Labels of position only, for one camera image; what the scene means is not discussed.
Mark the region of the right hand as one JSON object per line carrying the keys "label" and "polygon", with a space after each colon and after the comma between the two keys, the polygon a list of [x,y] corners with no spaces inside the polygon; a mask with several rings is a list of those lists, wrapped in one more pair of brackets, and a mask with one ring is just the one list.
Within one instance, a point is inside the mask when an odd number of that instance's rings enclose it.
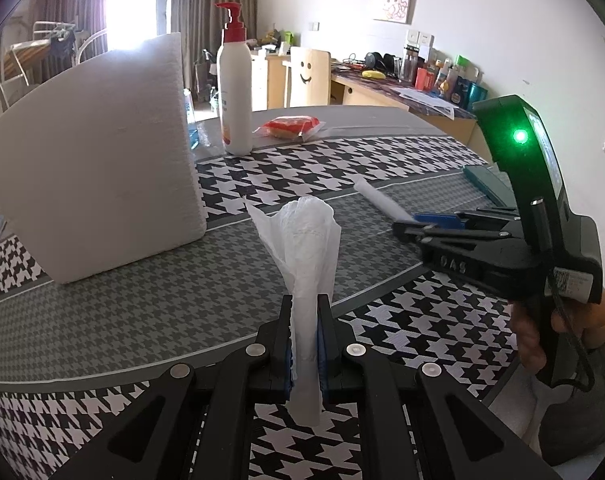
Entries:
{"label": "right hand", "polygon": [[[558,312],[551,315],[551,326],[556,333],[567,333],[570,329],[581,339],[584,348],[596,350],[605,344],[605,290],[599,304],[579,304],[575,300],[564,302],[567,324]],[[526,370],[537,374],[546,364],[546,354],[540,344],[540,333],[527,315],[522,304],[511,305],[511,331],[516,335],[521,364]]]}

